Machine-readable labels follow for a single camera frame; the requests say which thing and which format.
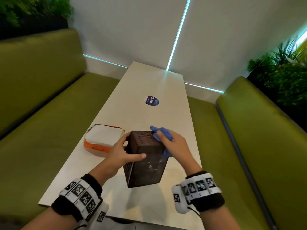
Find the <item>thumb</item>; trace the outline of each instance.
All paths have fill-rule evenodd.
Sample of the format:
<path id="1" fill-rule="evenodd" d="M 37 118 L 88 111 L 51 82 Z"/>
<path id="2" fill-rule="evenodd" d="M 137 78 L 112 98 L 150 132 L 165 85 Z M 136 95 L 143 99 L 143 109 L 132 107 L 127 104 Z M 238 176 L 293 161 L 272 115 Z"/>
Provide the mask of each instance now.
<path id="1" fill-rule="evenodd" d="M 146 157 L 146 154 L 128 154 L 127 155 L 127 162 L 136 162 L 141 161 Z"/>
<path id="2" fill-rule="evenodd" d="M 161 142 L 165 145 L 165 147 L 168 147 L 170 145 L 171 141 L 167 139 L 167 137 L 163 134 L 162 131 L 157 131 L 157 135 L 159 136 Z"/>

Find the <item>green upholstery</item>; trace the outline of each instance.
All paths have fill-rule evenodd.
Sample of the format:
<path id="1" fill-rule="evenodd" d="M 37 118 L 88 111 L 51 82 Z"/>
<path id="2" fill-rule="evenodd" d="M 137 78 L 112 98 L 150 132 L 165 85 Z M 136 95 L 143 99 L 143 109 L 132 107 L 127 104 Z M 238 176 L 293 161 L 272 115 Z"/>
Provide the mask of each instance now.
<path id="1" fill-rule="evenodd" d="M 305 132 L 243 77 L 217 102 L 277 227 L 306 229 Z"/>
<path id="2" fill-rule="evenodd" d="M 86 69 L 74 29 L 0 42 L 0 132 Z"/>
<path id="3" fill-rule="evenodd" d="M 202 168 L 214 175 L 242 230 L 269 230 L 214 104 L 188 101 Z"/>
<path id="4" fill-rule="evenodd" d="M 87 73 L 0 141 L 0 218 L 25 224 L 119 80 Z"/>

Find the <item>hand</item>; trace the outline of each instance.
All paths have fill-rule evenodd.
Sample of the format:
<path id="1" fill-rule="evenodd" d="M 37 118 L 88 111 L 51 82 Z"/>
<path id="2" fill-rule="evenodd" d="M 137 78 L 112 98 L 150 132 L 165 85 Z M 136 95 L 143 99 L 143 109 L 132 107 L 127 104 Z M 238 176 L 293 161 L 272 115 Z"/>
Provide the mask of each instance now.
<path id="1" fill-rule="evenodd" d="M 109 155 L 89 172 L 101 186 L 109 178 L 114 177 L 126 163 L 140 161 L 146 157 L 146 154 L 127 154 L 125 152 L 123 145 L 129 135 L 130 132 L 123 135 L 111 148 Z"/>
<path id="2" fill-rule="evenodd" d="M 168 140 L 161 131 L 157 131 L 157 135 L 171 155 L 181 164 L 186 174 L 191 175 L 202 171 L 202 168 L 193 158 L 185 138 L 174 131 L 169 130 L 169 132 L 173 137 L 172 141 Z"/>

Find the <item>perforated box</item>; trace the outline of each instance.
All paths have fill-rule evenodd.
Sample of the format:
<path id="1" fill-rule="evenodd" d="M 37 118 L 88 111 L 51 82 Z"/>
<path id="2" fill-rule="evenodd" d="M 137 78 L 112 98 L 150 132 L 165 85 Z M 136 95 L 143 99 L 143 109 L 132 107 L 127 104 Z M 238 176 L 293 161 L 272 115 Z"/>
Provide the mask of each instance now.
<path id="1" fill-rule="evenodd" d="M 145 153 L 145 159 L 124 165 L 128 188 L 156 184 L 161 181 L 168 157 L 163 156 L 165 146 L 153 137 L 151 131 L 131 131 L 126 152 Z"/>

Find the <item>round sticker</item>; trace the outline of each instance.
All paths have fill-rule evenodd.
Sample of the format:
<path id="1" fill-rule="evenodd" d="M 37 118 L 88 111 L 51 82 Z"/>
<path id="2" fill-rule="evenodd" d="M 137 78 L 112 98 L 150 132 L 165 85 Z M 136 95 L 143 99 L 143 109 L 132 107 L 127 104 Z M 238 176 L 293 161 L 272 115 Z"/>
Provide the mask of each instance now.
<path id="1" fill-rule="evenodd" d="M 144 97 L 144 101 L 146 104 L 150 106 L 156 106 L 159 104 L 159 100 L 156 97 L 153 96 L 146 96 Z"/>

